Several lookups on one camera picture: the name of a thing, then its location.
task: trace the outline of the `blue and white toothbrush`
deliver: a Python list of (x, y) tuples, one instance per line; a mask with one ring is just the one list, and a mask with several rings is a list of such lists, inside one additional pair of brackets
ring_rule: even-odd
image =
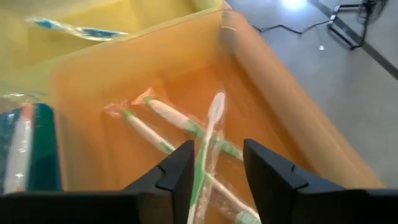
[(110, 41), (115, 38), (128, 35), (128, 33), (125, 32), (101, 30), (90, 27), (78, 27), (36, 16), (28, 17), (26, 21), (28, 23), (33, 23), (44, 29), (64, 32), (86, 40), (99, 41), (99, 42)]

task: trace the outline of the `clear plastic packaging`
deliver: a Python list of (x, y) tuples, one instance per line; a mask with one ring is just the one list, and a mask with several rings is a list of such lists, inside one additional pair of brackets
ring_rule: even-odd
[(53, 111), (43, 94), (0, 84), (0, 192), (58, 191)]
[(32, 94), (2, 86), (0, 92), (0, 189), (4, 194), (27, 190), (34, 106)]
[[(119, 104), (109, 105), (106, 108), (106, 113), (109, 116), (125, 117), (127, 123), (130, 124), (134, 131), (137, 131), (146, 141), (165, 154), (170, 154), (176, 147), (168, 140), (173, 139), (173, 136), (168, 135), (167, 137), (163, 137), (165, 136), (164, 133), (177, 133), (178, 135), (178, 133), (183, 131), (196, 137), (198, 149), (197, 162), (200, 162), (201, 150), (206, 147), (209, 149), (208, 158), (205, 159), (204, 163), (205, 167), (201, 168), (201, 164), (198, 163), (195, 166), (195, 175), (202, 176), (203, 183), (199, 185), (194, 184), (194, 192), (195, 190), (198, 192), (193, 193), (193, 198), (196, 198), (192, 201), (193, 206), (190, 210), (188, 223), (204, 223), (209, 203), (235, 223), (259, 223), (258, 214), (229, 190), (229, 188), (233, 189), (231, 184), (228, 184), (226, 181), (223, 182), (227, 184), (222, 184), (218, 180), (221, 177), (220, 175), (218, 175), (218, 178), (214, 177), (218, 154), (225, 145), (223, 116), (226, 111), (225, 93), (219, 91), (215, 94), (216, 96), (208, 110), (207, 118), (204, 119), (206, 122), (200, 121), (196, 116), (187, 113), (172, 102), (162, 98), (159, 96), (161, 94), (157, 94), (153, 88), (149, 88), (132, 101), (123, 101)], [(143, 108), (146, 109), (143, 113), (138, 112)], [(154, 118), (148, 116), (149, 114), (155, 114), (158, 118), (161, 118), (161, 120), (156, 120), (156, 123), (160, 125), (156, 126), (154, 125), (155, 123), (151, 123), (151, 120)], [(171, 131), (167, 127), (169, 129), (167, 131), (164, 129), (166, 126), (162, 125), (164, 122), (172, 124), (178, 129)], [(225, 152), (227, 152), (226, 154), (229, 157), (235, 160), (239, 159), (234, 156), (235, 154), (229, 153), (229, 151)]]

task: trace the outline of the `green and white toothbrush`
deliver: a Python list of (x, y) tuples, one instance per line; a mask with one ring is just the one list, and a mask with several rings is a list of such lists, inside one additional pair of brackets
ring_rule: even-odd
[(210, 138), (213, 135), (215, 126), (221, 121), (225, 109), (225, 94), (217, 93), (214, 100), (211, 102), (208, 110), (208, 126), (200, 146), (199, 156), (195, 163), (195, 175), (193, 178), (193, 189), (188, 214), (188, 224), (194, 222), (195, 211), (197, 209), (200, 192), (206, 180), (206, 158), (209, 151)]
[[(164, 138), (157, 134), (153, 129), (148, 127), (143, 121), (141, 121), (134, 113), (129, 110), (123, 110), (123, 114), (126, 117), (129, 124), (137, 130), (147, 141), (153, 144), (158, 150), (165, 154), (170, 154), (175, 150), (171, 144), (169, 144)], [(242, 203), (232, 192), (230, 192), (221, 182), (219, 182), (212, 175), (206, 173), (206, 177), (210, 179), (214, 188), (222, 193), (231, 203), (235, 204), (235, 207), (239, 208), (240, 212), (235, 216), (236, 224), (261, 224), (260, 218), (257, 212), (251, 207)]]
[[(171, 106), (153, 99), (150, 96), (144, 98), (144, 103), (161, 117), (166, 119), (168, 122), (174, 124), (176, 127), (184, 130), (185, 132), (192, 134), (197, 137), (203, 137), (204, 128), (196, 123), (194, 120), (185, 116), (181, 112), (172, 108)], [(243, 155), (241, 150), (239, 150), (233, 143), (229, 141), (223, 141), (221, 145), (221, 150), (230, 154), (231, 156), (243, 160)]]

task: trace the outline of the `metal stand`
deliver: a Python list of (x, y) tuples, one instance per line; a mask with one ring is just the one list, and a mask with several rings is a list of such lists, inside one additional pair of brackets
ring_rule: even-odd
[[(333, 10), (333, 14), (330, 17), (329, 23), (328, 23), (328, 28), (331, 30), (334, 34), (336, 34), (338, 37), (340, 37), (344, 42), (346, 42), (349, 45), (350, 50), (354, 50), (358, 47), (362, 47), (362, 45), (365, 42), (365, 37), (366, 37), (366, 32), (368, 30), (368, 24), (369, 24), (369, 18), (373, 12), (373, 8), (376, 6), (375, 1), (364, 1), (362, 4), (344, 4), (344, 5), (339, 5), (335, 7), (335, 10)], [(339, 13), (340, 9), (358, 9), (360, 10), (361, 7), (364, 7), (366, 16), (364, 18), (364, 23), (363, 23), (363, 29), (362, 29), (362, 35), (360, 37), (359, 43), (356, 43), (354, 41), (348, 40), (341, 32), (337, 31), (333, 27), (333, 23), (335, 22), (337, 18), (337, 14)]]

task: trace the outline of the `plastic wrapper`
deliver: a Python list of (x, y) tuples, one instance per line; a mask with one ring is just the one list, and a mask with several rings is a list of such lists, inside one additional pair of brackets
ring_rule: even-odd
[(52, 109), (41, 93), (0, 87), (0, 192), (61, 190)]
[[(157, 88), (155, 85), (155, 87), (147, 89), (134, 99), (108, 105), (105, 108), (105, 116), (111, 118), (114, 122), (116, 120), (121, 121), (125, 126), (128, 126), (127, 136), (133, 138), (135, 142), (143, 140), (163, 154), (170, 154), (185, 140), (195, 138), (198, 162), (200, 149), (208, 148), (205, 160), (205, 178), (198, 194), (196, 208), (191, 211), (192, 213), (195, 212), (195, 215), (191, 214), (189, 223), (206, 223), (209, 209), (214, 208), (233, 223), (260, 223), (258, 214), (246, 205), (241, 198), (232, 193), (230, 189), (233, 189), (233, 186), (222, 178), (221, 174), (215, 177), (220, 151), (230, 158), (229, 162), (241, 163), (239, 160), (242, 159), (241, 150), (224, 139), (225, 123), (223, 117), (225, 111), (227, 111), (225, 99), (222, 106), (215, 106), (209, 100), (208, 106), (210, 108), (207, 114), (199, 119), (170, 102), (167, 97), (164, 97), (165, 94), (162, 91), (163, 89)], [(218, 95), (226, 96), (223, 91), (214, 92), (214, 96)], [(215, 111), (218, 110), (215, 107), (223, 108), (219, 112), (219, 117), (216, 117), (216, 123), (214, 123), (214, 116), (210, 116), (211, 107)], [(107, 132), (109, 134), (114, 133), (112, 124), (114, 123), (105, 121), (105, 126), (109, 127)]]
[(0, 92), (0, 191), (4, 194), (27, 190), (35, 101), (33, 94), (8, 86)]

